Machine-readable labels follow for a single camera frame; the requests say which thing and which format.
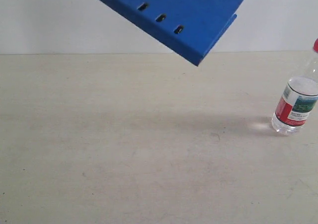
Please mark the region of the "blue ring binder notebook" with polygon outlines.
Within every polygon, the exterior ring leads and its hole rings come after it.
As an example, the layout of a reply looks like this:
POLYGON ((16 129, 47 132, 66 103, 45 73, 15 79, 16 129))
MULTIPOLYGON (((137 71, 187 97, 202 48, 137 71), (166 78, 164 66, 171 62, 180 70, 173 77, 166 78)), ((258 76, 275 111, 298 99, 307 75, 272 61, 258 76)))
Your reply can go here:
POLYGON ((237 17, 244 0, 100 0, 198 66, 237 17))

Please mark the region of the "clear water bottle red cap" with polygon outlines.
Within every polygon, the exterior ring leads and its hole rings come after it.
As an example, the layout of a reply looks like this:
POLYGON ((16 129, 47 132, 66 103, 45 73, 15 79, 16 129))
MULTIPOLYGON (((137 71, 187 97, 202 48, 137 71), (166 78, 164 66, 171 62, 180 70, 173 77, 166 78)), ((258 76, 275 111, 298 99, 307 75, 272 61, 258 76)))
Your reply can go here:
POLYGON ((273 113, 273 129, 283 135, 297 133, 306 123, 318 102, 318 42, 312 58, 289 78, 273 113))

